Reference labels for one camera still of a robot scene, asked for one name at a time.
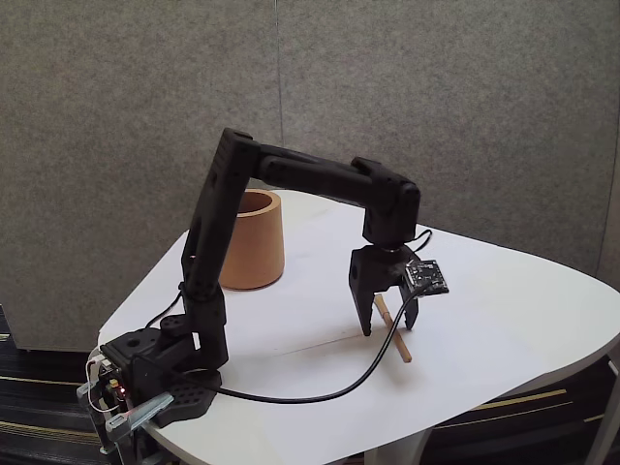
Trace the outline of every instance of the striped carpet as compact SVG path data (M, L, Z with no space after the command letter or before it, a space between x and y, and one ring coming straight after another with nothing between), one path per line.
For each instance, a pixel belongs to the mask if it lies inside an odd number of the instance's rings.
M0 464L106 463L76 401L85 362L86 354L16 349L0 310ZM439 425L422 464L583 463L615 380L607 362L604 357L556 385L497 399ZM361 456L348 461L362 463ZM606 463L620 463L618 441Z

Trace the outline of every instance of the black cable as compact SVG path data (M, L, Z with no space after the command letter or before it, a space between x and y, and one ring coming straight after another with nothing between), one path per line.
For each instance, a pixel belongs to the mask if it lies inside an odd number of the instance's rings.
M236 397L236 398L245 399L245 400L252 400L255 402L263 402L267 404L314 404L317 402L325 402L327 400L337 399L338 397L342 397L343 395L348 394L355 388L358 388L364 381L368 379L368 377L372 374L372 372L375 371L375 368L377 368L377 365L379 365L379 362L381 361L381 359L384 357L384 354L388 350L389 343L391 342L391 339L394 337L394 334L396 330L398 329L398 322L400 322L400 319L405 313L405 309L407 308L407 305L414 298L420 296L424 291L426 291L426 289L429 286L430 286L430 283L416 289L403 301L403 304L401 305L400 309L398 310L398 313L396 314L396 318L394 318L394 324L389 329L389 333L387 334L387 337L386 337L386 340L384 341L383 346L381 346L379 353L377 354L377 356L371 363L370 367L364 372L364 374L361 375L357 379L357 381L355 381L350 386L345 387L344 389L338 390L336 392L333 392L332 394L319 395L316 397L300 397L300 398L291 398L291 399L283 399L283 398L278 398L278 397L263 397L261 395L247 394L245 392L237 392L236 390L230 390L224 387L214 387L214 386L203 384L199 381L193 380L192 378L190 378L189 376L185 374L177 373L176 371L173 371L173 370L168 370L160 366L155 361L147 358L146 356L143 356L142 354L136 354L136 357L143 359L144 361L158 368L163 373L173 376L174 378L178 380L184 381L186 383L191 383L201 388L212 390L219 394L228 395L230 397Z
M151 327L155 324L155 322L157 322L158 320L161 320L162 318L164 318L168 312L174 308L174 305L176 305L176 302L178 302L178 300L181 298L181 292L179 292L176 297L174 298L174 300L172 301L172 303L168 306L168 308L166 310L164 310L162 313L160 313L159 315L155 316L150 322L148 322L146 324L146 326L144 327L144 329L147 329L148 327Z
M424 230L414 240L419 240L425 234L428 234L428 237L426 238L426 240L424 240L424 242L422 242L420 247L418 247L416 250L414 250L414 253L419 252L420 250L422 250L424 247L426 247L428 245L428 242L430 242L430 238L433 236L433 231L431 231L431 230Z

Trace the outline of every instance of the table leg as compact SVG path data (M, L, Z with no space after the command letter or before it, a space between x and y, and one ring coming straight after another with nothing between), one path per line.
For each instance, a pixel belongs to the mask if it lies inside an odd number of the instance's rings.
M418 465L433 428L364 453L364 465Z
M603 465L620 427L620 376L616 376L599 431L585 460L585 465Z

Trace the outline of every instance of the clay cylinder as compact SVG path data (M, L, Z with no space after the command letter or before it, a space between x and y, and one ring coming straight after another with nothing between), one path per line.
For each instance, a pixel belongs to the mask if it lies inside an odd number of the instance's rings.
M284 271L282 203L277 194L247 189L241 200L220 284L256 289L276 281Z

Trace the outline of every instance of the circuit board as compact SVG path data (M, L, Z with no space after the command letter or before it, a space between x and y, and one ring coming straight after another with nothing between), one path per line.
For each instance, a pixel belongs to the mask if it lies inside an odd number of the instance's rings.
M411 292L428 286L420 297L445 294L449 291L444 275L434 260L411 260L405 265L405 271L407 286Z

